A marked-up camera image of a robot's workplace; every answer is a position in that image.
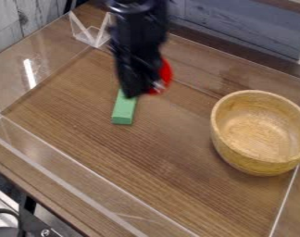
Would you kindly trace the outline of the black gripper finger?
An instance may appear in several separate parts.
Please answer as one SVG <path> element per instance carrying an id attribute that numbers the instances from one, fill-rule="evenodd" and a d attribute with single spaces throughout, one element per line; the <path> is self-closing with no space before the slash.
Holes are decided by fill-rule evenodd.
<path id="1" fill-rule="evenodd" d="M 134 98 L 145 93 L 142 74 L 135 65 L 115 60 L 117 75 L 126 98 Z"/>
<path id="2" fill-rule="evenodd" d="M 148 59 L 146 64 L 146 92 L 161 93 L 165 90 L 165 82 L 160 76 L 161 61 Z"/>

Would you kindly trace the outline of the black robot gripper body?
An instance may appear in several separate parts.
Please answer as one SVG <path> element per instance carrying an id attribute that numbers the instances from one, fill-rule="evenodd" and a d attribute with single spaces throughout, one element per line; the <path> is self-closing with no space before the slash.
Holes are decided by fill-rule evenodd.
<path id="1" fill-rule="evenodd" d="M 107 0 L 114 17 L 110 50 L 117 60 L 160 62 L 166 42 L 169 0 Z"/>

